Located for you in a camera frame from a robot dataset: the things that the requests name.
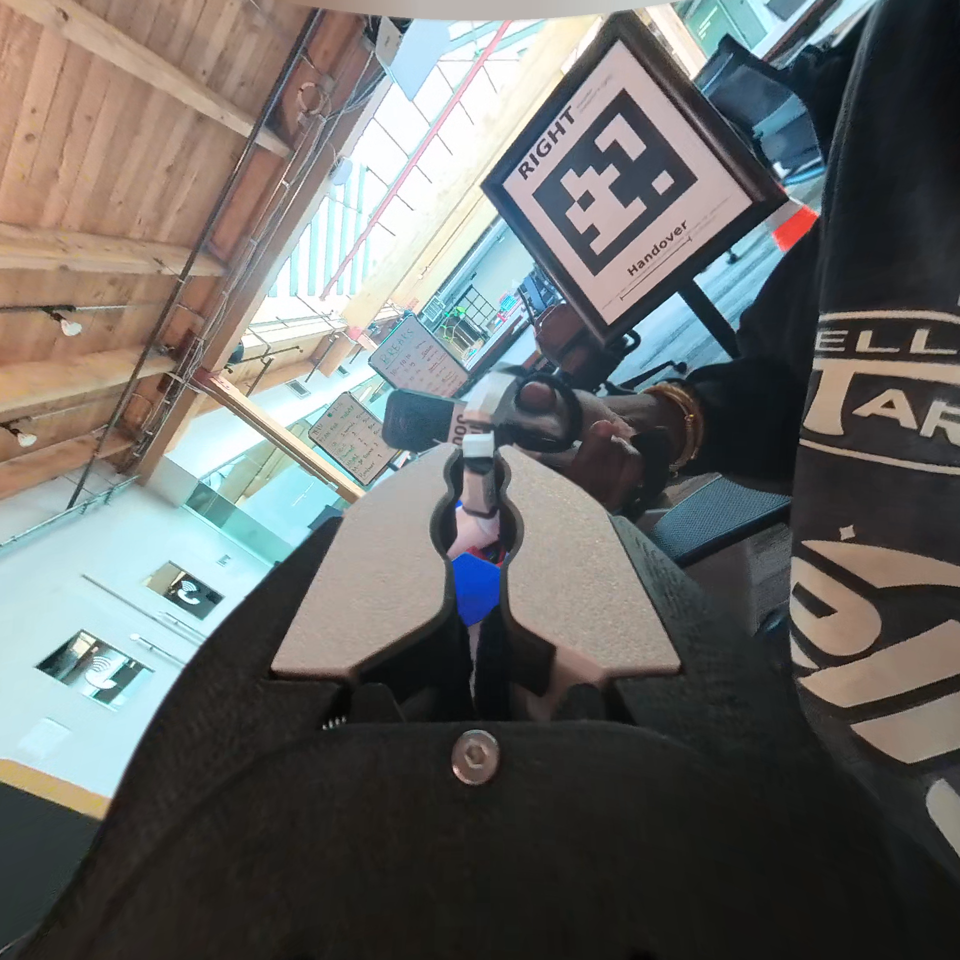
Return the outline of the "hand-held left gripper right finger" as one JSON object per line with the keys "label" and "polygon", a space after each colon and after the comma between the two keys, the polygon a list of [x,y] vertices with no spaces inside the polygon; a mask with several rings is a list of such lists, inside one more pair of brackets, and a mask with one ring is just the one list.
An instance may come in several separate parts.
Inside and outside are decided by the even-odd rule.
{"label": "hand-held left gripper right finger", "polygon": [[615,518],[513,447],[499,449],[509,684],[522,714],[552,714],[570,689],[671,677],[681,659]]}

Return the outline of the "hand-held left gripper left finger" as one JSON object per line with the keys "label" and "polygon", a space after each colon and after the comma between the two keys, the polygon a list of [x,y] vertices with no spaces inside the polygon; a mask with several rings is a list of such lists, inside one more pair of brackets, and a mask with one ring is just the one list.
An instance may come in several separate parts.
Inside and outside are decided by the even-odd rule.
{"label": "hand-held left gripper left finger", "polygon": [[285,679],[358,682],[455,612],[443,534],[460,448],[441,444],[352,505],[280,642]]}

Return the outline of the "white and blue plastic toy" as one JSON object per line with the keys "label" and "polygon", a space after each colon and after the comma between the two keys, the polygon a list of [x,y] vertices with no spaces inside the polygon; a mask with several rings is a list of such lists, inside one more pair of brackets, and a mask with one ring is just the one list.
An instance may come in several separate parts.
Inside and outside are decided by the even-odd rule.
{"label": "white and blue plastic toy", "polygon": [[467,627],[479,624],[498,605],[500,541],[497,446],[492,433],[462,442],[462,490],[454,511],[456,536],[447,555],[452,563],[457,610]]}

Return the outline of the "person's right forearm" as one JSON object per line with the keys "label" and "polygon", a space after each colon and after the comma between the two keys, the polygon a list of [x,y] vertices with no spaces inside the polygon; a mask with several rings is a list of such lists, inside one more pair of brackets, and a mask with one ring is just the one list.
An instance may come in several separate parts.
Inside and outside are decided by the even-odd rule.
{"label": "person's right forearm", "polygon": [[740,356],[682,382],[703,414],[699,452],[682,474],[793,485],[820,316],[822,225],[817,219],[786,252],[741,315]]}

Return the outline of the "person's right hand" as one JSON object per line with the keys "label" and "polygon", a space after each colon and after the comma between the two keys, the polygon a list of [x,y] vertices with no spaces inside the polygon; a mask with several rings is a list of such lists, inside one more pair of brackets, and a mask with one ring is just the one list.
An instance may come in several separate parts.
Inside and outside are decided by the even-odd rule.
{"label": "person's right hand", "polygon": [[641,392],[601,399],[576,390],[582,410],[579,446],[561,453],[533,453],[534,459],[584,490],[611,513],[635,501],[645,463],[633,438],[659,428],[668,438],[669,462],[687,443],[686,415],[672,399]]}

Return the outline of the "whiteboard with handwriting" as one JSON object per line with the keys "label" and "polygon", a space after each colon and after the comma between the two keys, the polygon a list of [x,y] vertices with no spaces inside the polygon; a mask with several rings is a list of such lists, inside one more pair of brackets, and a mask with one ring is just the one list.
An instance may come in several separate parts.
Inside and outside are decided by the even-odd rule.
{"label": "whiteboard with handwriting", "polygon": [[343,391],[319,411],[307,436],[356,483],[370,487],[400,451],[383,437],[383,424],[351,392]]}
{"label": "whiteboard with handwriting", "polygon": [[453,399],[470,374],[415,317],[403,317],[368,358],[367,365],[394,389]]}

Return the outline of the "black table leg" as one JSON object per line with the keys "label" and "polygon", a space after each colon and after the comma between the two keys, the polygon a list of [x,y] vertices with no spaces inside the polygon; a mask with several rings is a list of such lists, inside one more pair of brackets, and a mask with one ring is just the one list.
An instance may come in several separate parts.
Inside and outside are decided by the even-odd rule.
{"label": "black table leg", "polygon": [[737,330],[696,281],[690,280],[682,284],[678,295],[726,355],[731,359],[738,359],[741,349]]}

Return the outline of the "red ceiling pipe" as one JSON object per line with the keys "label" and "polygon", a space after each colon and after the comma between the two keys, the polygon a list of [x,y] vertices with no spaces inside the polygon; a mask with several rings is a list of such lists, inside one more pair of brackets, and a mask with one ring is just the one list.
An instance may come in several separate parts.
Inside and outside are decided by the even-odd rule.
{"label": "red ceiling pipe", "polygon": [[504,88],[530,37],[532,21],[440,21],[413,24],[426,47],[422,83],[411,95],[388,71],[366,103],[363,126],[290,258],[289,293],[353,296],[401,229],[434,200],[441,177],[466,157],[481,114]]}

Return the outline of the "black office chair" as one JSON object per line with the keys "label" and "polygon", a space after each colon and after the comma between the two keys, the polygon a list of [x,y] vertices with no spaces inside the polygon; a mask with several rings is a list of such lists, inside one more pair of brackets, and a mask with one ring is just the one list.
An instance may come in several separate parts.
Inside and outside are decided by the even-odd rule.
{"label": "black office chair", "polygon": [[732,36],[722,36],[693,83],[783,186],[824,173],[807,106],[779,70]]}

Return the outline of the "person's black printed shirt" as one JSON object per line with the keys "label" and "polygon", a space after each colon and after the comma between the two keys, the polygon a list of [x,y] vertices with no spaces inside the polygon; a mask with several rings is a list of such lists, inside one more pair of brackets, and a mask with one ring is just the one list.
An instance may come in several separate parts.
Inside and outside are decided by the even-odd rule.
{"label": "person's black printed shirt", "polygon": [[958,958],[958,2],[877,2],[832,138],[791,522],[798,699]]}

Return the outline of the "white ceiling access point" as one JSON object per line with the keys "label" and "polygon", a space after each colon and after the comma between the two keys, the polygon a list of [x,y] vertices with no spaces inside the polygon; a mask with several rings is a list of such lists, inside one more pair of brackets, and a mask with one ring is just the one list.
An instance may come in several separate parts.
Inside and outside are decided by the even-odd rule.
{"label": "white ceiling access point", "polygon": [[380,16],[374,30],[374,53],[381,66],[389,69],[400,52],[410,21]]}

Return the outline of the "wooden edged desk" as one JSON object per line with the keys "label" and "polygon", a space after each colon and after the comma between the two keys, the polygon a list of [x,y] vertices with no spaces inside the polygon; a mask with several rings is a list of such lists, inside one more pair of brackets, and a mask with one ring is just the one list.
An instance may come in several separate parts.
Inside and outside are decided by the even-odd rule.
{"label": "wooden edged desk", "polygon": [[18,761],[1,758],[1,783],[33,797],[103,821],[111,798]]}

